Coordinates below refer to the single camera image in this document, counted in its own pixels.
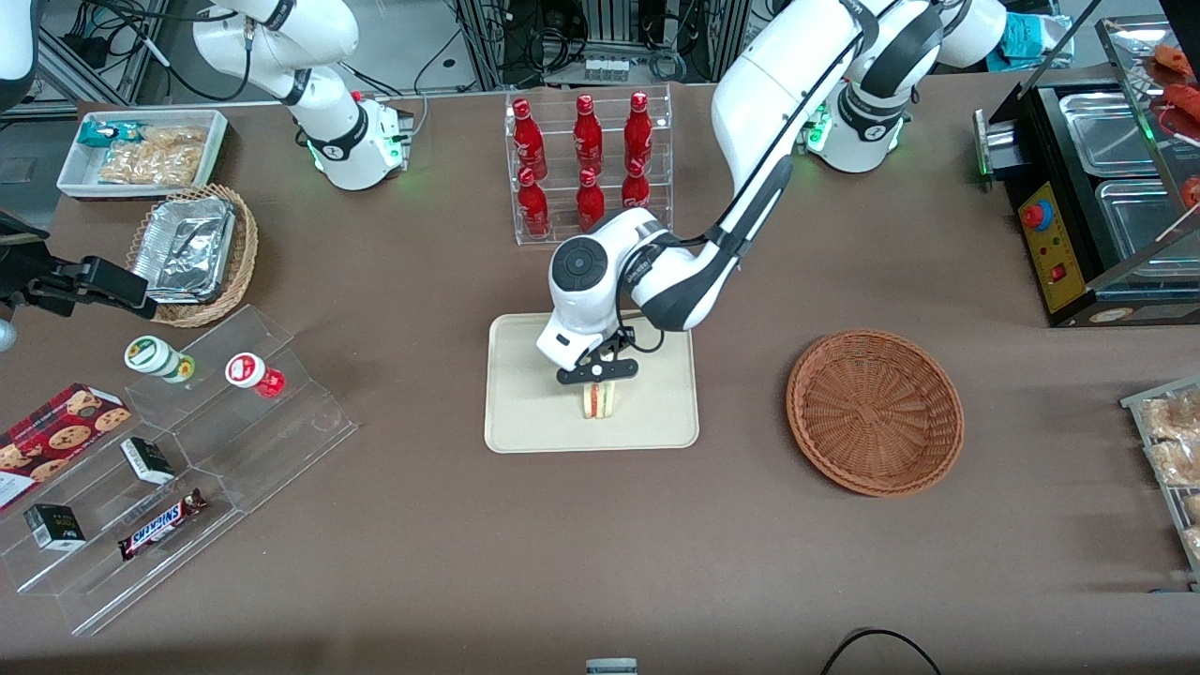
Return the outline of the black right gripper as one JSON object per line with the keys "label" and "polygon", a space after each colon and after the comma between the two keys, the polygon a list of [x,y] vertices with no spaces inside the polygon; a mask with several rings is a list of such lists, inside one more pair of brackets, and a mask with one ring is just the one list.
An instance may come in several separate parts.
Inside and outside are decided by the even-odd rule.
{"label": "black right gripper", "polygon": [[82,263],[68,263],[50,256],[31,259],[19,274],[17,305],[28,307],[76,307],[78,304],[100,304],[122,307],[140,319],[155,319],[158,303],[146,295],[146,280],[128,270],[120,270],[120,295],[102,288],[101,281],[112,281],[116,265],[98,257]]}

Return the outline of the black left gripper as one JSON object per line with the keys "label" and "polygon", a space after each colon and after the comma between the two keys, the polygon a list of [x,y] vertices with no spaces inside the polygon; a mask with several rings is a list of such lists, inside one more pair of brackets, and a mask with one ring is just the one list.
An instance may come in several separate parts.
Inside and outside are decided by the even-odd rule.
{"label": "black left gripper", "polygon": [[596,350],[586,353],[574,370],[559,368],[556,372],[558,384],[581,384],[581,396],[592,398],[592,383],[612,381],[611,394],[614,395],[625,380],[632,380],[638,375],[638,360],[620,358],[622,351],[631,350],[635,345],[635,338],[634,330],[617,330],[612,338],[604,340]]}

